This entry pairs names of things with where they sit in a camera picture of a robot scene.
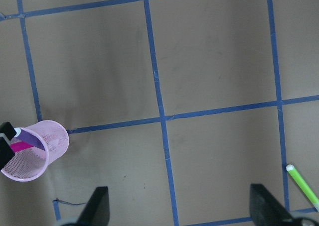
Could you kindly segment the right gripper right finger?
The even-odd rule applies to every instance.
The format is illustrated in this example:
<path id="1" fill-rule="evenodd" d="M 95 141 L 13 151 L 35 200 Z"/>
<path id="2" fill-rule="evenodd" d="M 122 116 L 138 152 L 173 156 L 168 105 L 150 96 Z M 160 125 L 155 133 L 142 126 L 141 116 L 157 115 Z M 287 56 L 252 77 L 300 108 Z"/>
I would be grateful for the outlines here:
<path id="1" fill-rule="evenodd" d="M 317 226 L 311 218 L 293 216 L 262 184 L 250 185 L 250 217 L 256 226 Z"/>

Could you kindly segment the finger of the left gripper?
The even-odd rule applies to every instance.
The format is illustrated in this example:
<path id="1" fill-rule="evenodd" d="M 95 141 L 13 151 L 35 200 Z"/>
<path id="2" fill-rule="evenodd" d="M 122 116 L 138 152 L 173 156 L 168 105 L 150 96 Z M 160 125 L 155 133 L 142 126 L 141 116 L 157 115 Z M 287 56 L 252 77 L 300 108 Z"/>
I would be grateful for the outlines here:
<path id="1" fill-rule="evenodd" d="M 0 169 L 2 170 L 14 157 L 11 141 L 4 133 L 0 134 Z"/>
<path id="2" fill-rule="evenodd" d="M 8 139 L 13 139 L 15 137 L 14 127 L 10 122 L 3 122 L 0 125 L 0 132 L 5 134 Z"/>

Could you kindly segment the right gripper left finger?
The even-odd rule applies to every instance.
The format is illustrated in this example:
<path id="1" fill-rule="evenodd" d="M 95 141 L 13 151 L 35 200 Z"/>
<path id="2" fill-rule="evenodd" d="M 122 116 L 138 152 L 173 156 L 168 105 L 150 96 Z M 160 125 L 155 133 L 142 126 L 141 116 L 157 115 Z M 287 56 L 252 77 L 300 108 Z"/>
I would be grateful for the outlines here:
<path id="1" fill-rule="evenodd" d="M 78 218 L 59 220 L 58 226 L 107 226 L 110 221 L 109 190 L 96 187 Z"/>

